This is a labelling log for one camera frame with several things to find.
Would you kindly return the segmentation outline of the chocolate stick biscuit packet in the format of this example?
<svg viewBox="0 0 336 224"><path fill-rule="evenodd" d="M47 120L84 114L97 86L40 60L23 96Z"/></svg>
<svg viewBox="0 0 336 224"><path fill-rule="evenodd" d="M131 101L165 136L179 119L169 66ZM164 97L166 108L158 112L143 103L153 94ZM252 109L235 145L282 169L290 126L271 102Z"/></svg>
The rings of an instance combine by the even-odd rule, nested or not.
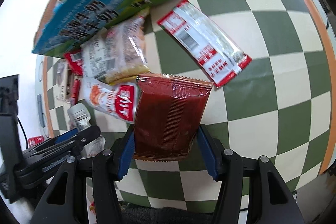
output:
<svg viewBox="0 0 336 224"><path fill-rule="evenodd" d="M73 81L74 74L70 69L68 62L59 62L56 71L56 84L59 89L56 98L58 100L63 102L68 102L70 100Z"/></svg>

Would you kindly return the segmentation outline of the white red chicken feet packet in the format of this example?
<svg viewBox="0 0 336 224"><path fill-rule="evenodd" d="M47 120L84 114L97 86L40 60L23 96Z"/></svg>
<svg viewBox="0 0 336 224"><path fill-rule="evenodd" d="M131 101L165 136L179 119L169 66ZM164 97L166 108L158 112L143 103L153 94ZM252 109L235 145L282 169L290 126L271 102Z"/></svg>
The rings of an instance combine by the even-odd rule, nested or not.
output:
<svg viewBox="0 0 336 224"><path fill-rule="evenodd" d="M108 85L97 79L83 78L83 96L90 107L133 124L138 103L138 87L125 82Z"/></svg>

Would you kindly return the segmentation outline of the long red white packet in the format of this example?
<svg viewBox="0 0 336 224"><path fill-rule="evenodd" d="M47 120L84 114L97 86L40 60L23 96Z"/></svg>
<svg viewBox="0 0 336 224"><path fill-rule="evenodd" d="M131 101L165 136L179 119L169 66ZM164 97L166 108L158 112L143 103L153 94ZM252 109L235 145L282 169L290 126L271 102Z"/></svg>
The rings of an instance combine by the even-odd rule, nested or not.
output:
<svg viewBox="0 0 336 224"><path fill-rule="evenodd" d="M180 43L216 88L234 79L252 59L209 17L181 0L157 24Z"/></svg>

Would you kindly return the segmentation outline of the clear cracker packet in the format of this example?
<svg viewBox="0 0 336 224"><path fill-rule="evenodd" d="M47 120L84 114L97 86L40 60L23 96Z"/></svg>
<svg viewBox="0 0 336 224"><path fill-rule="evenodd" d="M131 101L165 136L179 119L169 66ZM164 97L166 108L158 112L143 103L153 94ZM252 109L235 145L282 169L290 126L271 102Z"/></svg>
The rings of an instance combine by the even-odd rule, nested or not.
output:
<svg viewBox="0 0 336 224"><path fill-rule="evenodd" d="M84 77L115 84L148 72L143 25L149 14L150 9L145 8L110 29L101 29L82 44Z"/></svg>

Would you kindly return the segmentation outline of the grey smartphone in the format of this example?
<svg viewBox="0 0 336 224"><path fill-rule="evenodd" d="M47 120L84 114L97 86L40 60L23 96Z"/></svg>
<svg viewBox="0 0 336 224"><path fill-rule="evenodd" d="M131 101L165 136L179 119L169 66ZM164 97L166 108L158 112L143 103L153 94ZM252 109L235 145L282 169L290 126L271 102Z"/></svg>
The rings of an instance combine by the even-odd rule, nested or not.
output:
<svg viewBox="0 0 336 224"><path fill-rule="evenodd" d="M45 120L44 120L44 112L43 112L43 106L42 106L42 95L37 95L37 108L38 108L38 117L39 117L39 123L42 128L45 128Z"/></svg>

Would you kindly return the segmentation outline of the checkered table mat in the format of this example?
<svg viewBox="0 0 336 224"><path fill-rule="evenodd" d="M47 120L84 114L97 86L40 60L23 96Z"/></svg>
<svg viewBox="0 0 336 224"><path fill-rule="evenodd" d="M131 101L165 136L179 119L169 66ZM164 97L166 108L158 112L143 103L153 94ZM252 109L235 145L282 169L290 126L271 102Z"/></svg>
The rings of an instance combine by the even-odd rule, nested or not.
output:
<svg viewBox="0 0 336 224"><path fill-rule="evenodd" d="M145 39L150 70L205 79L196 62L156 21L179 0L153 9ZM327 169L332 88L313 5L305 0L189 0L222 28L252 62L224 87L212 90L201 123L242 157L266 155L291 191ZM69 128L67 103L56 98L59 59L38 62L46 82L49 128ZM197 143L183 161L132 160L115 182L118 199L149 207L213 212L220 182L208 175Z"/></svg>

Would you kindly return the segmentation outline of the red soda can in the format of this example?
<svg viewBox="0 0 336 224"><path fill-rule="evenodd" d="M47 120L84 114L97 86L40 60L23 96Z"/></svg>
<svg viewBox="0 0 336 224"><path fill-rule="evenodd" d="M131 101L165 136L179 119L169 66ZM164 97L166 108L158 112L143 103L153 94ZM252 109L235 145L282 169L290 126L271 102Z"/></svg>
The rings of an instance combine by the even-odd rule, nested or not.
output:
<svg viewBox="0 0 336 224"><path fill-rule="evenodd" d="M42 142L44 142L45 139L43 136L34 136L28 139L28 145L29 148L34 147Z"/></svg>

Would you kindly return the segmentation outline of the dark red snack packet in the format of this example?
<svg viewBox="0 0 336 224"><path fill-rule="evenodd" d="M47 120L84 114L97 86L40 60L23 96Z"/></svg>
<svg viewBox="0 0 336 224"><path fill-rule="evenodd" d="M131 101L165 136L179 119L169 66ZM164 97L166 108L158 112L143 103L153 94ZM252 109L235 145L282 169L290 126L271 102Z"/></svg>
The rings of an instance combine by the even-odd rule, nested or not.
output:
<svg viewBox="0 0 336 224"><path fill-rule="evenodd" d="M143 73L134 123L134 159L181 161L187 158L213 84L182 76Z"/></svg>

